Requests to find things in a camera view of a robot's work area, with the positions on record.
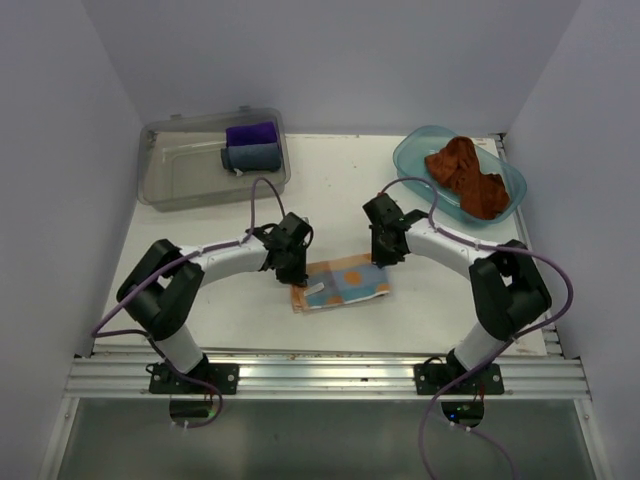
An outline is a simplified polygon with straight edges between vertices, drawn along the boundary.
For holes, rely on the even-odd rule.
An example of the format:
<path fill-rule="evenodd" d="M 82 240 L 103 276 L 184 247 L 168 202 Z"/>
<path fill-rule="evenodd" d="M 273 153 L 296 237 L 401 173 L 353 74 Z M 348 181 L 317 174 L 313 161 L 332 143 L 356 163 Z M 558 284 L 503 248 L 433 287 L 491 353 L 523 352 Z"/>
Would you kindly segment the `colourful polka dot towel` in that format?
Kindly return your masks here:
<path fill-rule="evenodd" d="M 372 263 L 369 253 L 306 266 L 307 284 L 291 287 L 294 313 L 342 307 L 391 292 L 387 272 Z"/>

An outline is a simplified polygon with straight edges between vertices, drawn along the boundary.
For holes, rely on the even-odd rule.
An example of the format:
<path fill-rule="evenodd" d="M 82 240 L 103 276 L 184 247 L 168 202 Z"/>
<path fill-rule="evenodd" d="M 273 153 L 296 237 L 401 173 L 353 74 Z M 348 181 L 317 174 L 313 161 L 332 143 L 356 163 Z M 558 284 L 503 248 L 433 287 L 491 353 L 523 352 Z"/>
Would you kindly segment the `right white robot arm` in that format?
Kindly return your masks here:
<path fill-rule="evenodd" d="M 445 379 L 454 391 L 464 393 L 476 386 L 481 361 L 550 309 L 551 295 L 523 243 L 484 244 L 448 232 L 424 211 L 403 212 L 386 193 L 365 203 L 363 210 L 370 222 L 374 265 L 396 265 L 413 254 L 470 282 L 477 321 L 447 355 Z"/>

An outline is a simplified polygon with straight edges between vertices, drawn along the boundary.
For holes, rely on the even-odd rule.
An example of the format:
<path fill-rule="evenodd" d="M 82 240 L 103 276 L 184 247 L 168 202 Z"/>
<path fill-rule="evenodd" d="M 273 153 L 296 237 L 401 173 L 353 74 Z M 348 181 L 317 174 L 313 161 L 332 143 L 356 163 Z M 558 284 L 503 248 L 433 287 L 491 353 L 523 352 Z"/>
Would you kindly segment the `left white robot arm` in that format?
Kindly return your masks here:
<path fill-rule="evenodd" d="M 231 241 L 178 247 L 162 239 L 152 244 L 116 293 L 117 306 L 145 332 L 173 369 L 185 392 L 201 390 L 209 362 L 187 327 L 201 288 L 238 274 L 272 270 L 284 285 L 304 286 L 306 254 L 314 230 L 290 212 L 276 224 L 250 228 Z"/>

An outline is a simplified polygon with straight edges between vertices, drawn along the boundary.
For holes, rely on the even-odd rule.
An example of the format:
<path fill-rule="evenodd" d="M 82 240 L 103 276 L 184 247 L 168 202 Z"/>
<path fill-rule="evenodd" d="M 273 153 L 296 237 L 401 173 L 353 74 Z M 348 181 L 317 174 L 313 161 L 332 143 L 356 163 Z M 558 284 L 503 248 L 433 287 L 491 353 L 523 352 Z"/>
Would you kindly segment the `grey-blue rolled towel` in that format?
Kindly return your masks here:
<path fill-rule="evenodd" d="M 236 174 L 276 172 L 282 166 L 277 143 L 230 146 L 220 151 L 222 166 Z"/>

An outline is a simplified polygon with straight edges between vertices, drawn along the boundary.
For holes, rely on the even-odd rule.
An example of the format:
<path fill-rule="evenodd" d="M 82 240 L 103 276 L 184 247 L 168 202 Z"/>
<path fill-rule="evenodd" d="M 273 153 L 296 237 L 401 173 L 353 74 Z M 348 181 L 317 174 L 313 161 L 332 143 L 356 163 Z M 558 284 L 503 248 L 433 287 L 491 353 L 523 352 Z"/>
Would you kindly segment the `teal transparent plastic bin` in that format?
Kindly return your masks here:
<path fill-rule="evenodd" d="M 393 163 L 397 176 L 421 177 L 436 186 L 439 195 L 437 208 L 455 220 L 473 227 L 484 227 L 499 224 L 511 216 L 520 205 L 527 193 L 527 183 L 523 175 L 513 166 L 503 161 L 497 151 L 493 151 L 489 140 L 472 138 L 476 155 L 479 159 L 480 171 L 483 174 L 499 175 L 509 195 L 509 203 L 503 212 L 494 219 L 476 218 L 460 208 L 457 195 L 437 184 L 427 170 L 425 158 L 438 153 L 456 136 L 454 131 L 445 127 L 429 125 L 416 129 L 408 135 L 394 150 Z"/>

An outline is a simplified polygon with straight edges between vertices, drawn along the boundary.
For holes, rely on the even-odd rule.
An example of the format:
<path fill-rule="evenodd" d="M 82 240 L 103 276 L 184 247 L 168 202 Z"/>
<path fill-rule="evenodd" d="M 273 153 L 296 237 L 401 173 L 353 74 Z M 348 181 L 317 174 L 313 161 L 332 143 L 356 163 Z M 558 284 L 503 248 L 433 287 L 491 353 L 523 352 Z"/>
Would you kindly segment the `brown crumpled towel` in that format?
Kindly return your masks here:
<path fill-rule="evenodd" d="M 510 203 L 499 174 L 481 172 L 475 145 L 468 137 L 457 136 L 437 153 L 424 159 L 431 177 L 458 196 L 460 208 L 482 220 L 493 220 Z"/>

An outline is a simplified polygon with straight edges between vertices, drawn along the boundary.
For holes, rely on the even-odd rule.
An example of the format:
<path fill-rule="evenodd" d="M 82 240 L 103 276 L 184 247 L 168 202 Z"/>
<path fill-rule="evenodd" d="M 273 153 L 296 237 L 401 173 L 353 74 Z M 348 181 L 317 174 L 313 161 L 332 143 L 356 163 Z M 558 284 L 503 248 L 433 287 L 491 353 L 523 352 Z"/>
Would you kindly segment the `purple rolled towel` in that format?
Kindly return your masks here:
<path fill-rule="evenodd" d="M 225 134 L 227 147 L 272 144 L 278 141 L 276 126 L 271 121 L 229 127 Z"/>

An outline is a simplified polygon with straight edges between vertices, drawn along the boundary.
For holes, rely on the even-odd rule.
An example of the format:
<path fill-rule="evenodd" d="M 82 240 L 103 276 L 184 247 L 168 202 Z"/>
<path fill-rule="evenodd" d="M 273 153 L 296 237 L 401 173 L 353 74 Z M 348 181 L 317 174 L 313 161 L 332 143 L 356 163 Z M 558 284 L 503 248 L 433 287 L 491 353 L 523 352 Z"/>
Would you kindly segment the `grey transparent plastic bin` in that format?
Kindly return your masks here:
<path fill-rule="evenodd" d="M 225 130 L 271 121 L 282 166 L 276 172 L 236 174 L 222 166 Z M 185 210 L 281 194 L 291 167 L 281 113 L 274 108 L 242 107 L 234 112 L 174 116 L 143 127 L 138 152 L 138 200 L 158 211 Z"/>

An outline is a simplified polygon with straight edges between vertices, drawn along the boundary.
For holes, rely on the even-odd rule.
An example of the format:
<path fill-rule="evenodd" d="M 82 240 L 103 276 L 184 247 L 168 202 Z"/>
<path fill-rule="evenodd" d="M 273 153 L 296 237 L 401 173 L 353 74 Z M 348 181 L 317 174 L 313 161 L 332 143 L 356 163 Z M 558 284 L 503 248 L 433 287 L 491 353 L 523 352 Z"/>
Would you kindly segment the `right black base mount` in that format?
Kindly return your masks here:
<path fill-rule="evenodd" d="M 458 377 L 462 376 L 454 366 L 441 357 L 429 357 L 413 365 L 413 380 L 418 395 L 435 395 Z M 458 381 L 444 395 L 502 395 L 505 387 L 500 367 L 492 363 L 472 376 Z"/>

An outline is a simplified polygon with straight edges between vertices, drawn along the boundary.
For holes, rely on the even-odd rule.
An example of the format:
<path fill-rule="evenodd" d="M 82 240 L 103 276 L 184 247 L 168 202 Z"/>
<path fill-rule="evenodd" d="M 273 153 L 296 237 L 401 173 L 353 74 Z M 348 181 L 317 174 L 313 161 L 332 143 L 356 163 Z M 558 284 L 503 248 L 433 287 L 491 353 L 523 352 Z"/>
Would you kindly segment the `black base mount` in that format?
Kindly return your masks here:
<path fill-rule="evenodd" d="M 462 376 L 454 366 L 441 357 L 429 357 L 413 365 L 413 380 L 418 395 L 435 395 L 458 377 Z M 502 395 L 505 387 L 500 367 L 492 363 L 472 376 L 458 381 L 444 395 Z"/>
<path fill-rule="evenodd" d="M 165 363 L 148 364 L 145 370 L 150 374 L 151 394 L 207 394 L 214 387 L 222 395 L 234 395 L 240 379 L 240 367 L 235 363 L 200 363 L 188 374 L 176 374 Z"/>

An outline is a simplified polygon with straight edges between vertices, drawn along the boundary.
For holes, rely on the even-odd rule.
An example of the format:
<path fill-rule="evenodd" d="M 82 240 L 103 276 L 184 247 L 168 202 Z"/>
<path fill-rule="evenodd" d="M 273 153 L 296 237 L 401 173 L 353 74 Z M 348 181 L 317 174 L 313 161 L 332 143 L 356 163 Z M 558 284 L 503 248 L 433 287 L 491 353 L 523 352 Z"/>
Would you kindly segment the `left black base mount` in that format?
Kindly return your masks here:
<path fill-rule="evenodd" d="M 222 395 L 234 395 L 240 379 L 240 367 L 235 363 L 200 363 L 188 374 L 176 374 L 165 363 L 148 364 L 145 370 L 150 374 L 151 394 L 207 394 L 214 387 Z"/>

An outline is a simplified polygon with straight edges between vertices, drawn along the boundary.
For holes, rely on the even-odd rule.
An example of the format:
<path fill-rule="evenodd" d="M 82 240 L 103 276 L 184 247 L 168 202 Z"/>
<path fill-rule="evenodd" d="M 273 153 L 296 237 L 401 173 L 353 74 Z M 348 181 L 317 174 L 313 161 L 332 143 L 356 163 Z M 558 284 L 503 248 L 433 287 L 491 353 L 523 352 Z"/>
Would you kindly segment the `aluminium mounting rail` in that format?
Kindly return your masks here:
<path fill-rule="evenodd" d="M 320 352 L 207 352 L 214 366 L 229 368 L 231 399 L 411 400 L 426 385 L 417 355 Z M 69 398 L 150 397 L 151 371 L 159 360 L 148 347 L 99 345 L 77 358 L 64 387 Z M 445 399 L 585 400 L 590 389 L 582 364 L 558 355 L 500 357 L 492 369 Z"/>

